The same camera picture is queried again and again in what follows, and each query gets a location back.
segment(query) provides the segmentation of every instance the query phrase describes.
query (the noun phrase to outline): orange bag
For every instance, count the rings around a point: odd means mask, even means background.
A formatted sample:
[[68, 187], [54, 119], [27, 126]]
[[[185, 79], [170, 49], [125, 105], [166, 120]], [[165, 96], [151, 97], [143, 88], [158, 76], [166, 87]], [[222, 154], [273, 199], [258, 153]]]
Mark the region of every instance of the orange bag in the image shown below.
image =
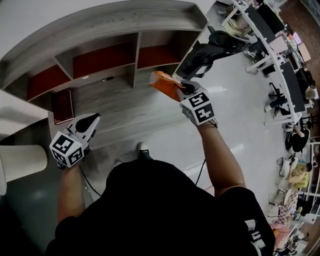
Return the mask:
[[177, 89], [185, 87], [182, 86], [179, 80], [174, 79], [171, 75], [163, 73], [162, 71], [152, 72], [150, 74], [149, 85], [169, 96], [171, 99], [181, 102]]

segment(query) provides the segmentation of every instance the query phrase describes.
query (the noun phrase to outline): computer monitor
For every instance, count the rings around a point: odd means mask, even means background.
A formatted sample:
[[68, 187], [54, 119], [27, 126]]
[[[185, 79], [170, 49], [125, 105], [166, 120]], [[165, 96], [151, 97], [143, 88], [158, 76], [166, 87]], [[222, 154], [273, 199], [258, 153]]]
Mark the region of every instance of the computer monitor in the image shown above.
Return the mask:
[[264, 19], [265, 23], [270, 27], [274, 34], [285, 29], [282, 21], [267, 4], [261, 4], [256, 11]]

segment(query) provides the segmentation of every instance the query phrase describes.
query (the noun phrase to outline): office chair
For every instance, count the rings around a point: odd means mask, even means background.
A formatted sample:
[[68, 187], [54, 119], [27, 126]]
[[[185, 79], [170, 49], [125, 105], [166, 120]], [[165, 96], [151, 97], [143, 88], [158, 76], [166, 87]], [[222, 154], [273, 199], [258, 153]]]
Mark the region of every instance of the office chair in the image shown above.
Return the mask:
[[[209, 42], [197, 41], [176, 72], [185, 80], [203, 78], [215, 60], [240, 53], [247, 48], [248, 38], [239, 38], [224, 31], [216, 31], [212, 26], [207, 28], [211, 33]], [[197, 74], [202, 67], [205, 67], [204, 72]]]

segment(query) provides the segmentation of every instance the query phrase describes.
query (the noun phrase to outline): white floor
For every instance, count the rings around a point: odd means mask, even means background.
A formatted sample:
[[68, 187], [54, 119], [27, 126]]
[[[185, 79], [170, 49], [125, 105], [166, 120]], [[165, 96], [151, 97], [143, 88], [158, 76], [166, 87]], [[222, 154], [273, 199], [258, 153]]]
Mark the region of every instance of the white floor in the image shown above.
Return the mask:
[[[216, 7], [208, 13], [210, 25], [221, 29], [222, 18]], [[200, 38], [208, 41], [209, 31]], [[281, 124], [264, 126], [271, 114], [265, 114], [264, 106], [269, 101], [269, 82], [262, 73], [246, 73], [251, 61], [243, 53], [214, 62], [212, 69], [198, 82], [210, 91], [218, 129], [239, 162], [248, 189], [266, 213], [269, 194], [279, 182], [277, 159], [286, 155], [284, 133]], [[153, 134], [136, 137], [92, 151], [82, 164], [89, 181], [100, 193], [105, 188], [106, 178], [118, 160], [122, 162], [136, 157], [138, 142], [148, 144], [154, 159], [174, 164], [193, 181], [199, 175], [204, 160], [201, 138], [190, 122], [173, 125]], [[198, 186], [213, 193], [205, 169]]]

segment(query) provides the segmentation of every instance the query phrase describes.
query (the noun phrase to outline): desk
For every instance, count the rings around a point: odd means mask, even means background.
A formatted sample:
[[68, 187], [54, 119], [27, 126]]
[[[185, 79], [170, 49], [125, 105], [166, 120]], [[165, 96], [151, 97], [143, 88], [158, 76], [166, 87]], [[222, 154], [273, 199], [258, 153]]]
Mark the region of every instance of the desk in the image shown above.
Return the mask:
[[263, 58], [262, 60], [258, 61], [257, 63], [253, 64], [250, 67], [247, 67], [245, 69], [245, 71], [250, 72], [254, 69], [256, 69], [258, 66], [264, 64], [265, 62], [271, 60], [272, 63], [274, 64], [274, 69], [275, 71], [278, 73], [280, 79], [281, 79], [281, 85], [283, 88], [283, 93], [284, 96], [287, 98], [288, 100], [288, 106], [289, 106], [289, 110], [290, 110], [290, 115], [284, 115], [284, 116], [275, 116], [273, 118], [273, 122], [268, 122], [265, 124], [277, 124], [277, 123], [297, 123], [301, 117], [302, 117], [302, 109], [299, 107], [299, 111], [295, 111], [296, 106], [293, 104], [292, 101], [292, 97], [290, 95], [290, 91], [289, 91], [289, 87], [288, 84], [286, 82], [285, 76], [284, 76], [284, 70], [283, 70], [283, 63], [281, 62], [283, 59], [279, 56], [276, 55], [276, 53], [273, 51], [273, 49], [270, 47], [269, 43], [267, 42], [270, 41], [270, 39], [265, 38], [262, 33], [259, 31], [259, 29], [257, 28], [257, 26], [255, 25], [255, 23], [249, 18], [248, 13], [246, 13], [247, 8], [249, 8], [250, 6], [246, 3], [243, 2], [241, 0], [232, 0], [233, 4], [234, 4], [234, 10], [230, 13], [230, 15], [228, 15], [228, 17], [221, 23], [221, 26], [224, 26], [229, 19], [231, 19], [231, 17], [237, 12], [240, 11], [242, 13], [243, 18], [245, 19], [245, 21], [248, 23], [248, 25], [251, 27], [251, 29], [253, 30], [253, 32], [255, 33], [255, 35], [260, 38], [261, 42], [263, 43], [263, 46], [265, 47], [265, 49], [267, 50], [268, 54], [265, 58]]

